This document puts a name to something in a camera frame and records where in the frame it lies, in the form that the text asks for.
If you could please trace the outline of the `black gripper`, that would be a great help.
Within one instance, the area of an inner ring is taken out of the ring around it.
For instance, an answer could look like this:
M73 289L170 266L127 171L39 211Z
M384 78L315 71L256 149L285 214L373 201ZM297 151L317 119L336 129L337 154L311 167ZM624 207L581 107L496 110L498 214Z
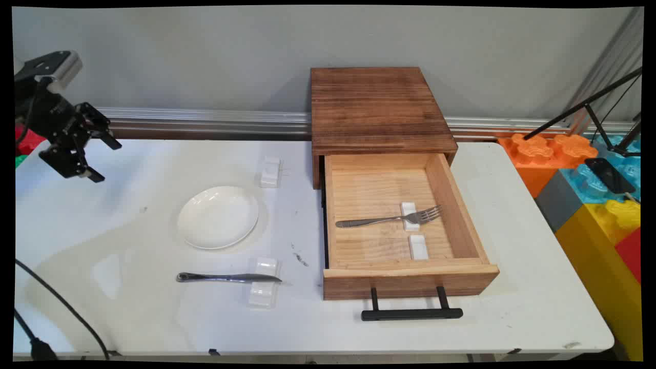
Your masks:
M51 166L63 178L88 178L99 183L105 177L87 163L84 152L84 134L77 138L77 123L83 124L92 138L102 140L110 149L119 150L122 144L110 130L110 120L88 102L71 105L61 94L52 93L48 86L57 82L52 76L44 76L39 81L35 76L16 76L14 78L15 119L23 122L23 131L15 141L16 151L27 136L28 131L42 136L56 146L49 146L39 153L40 159Z

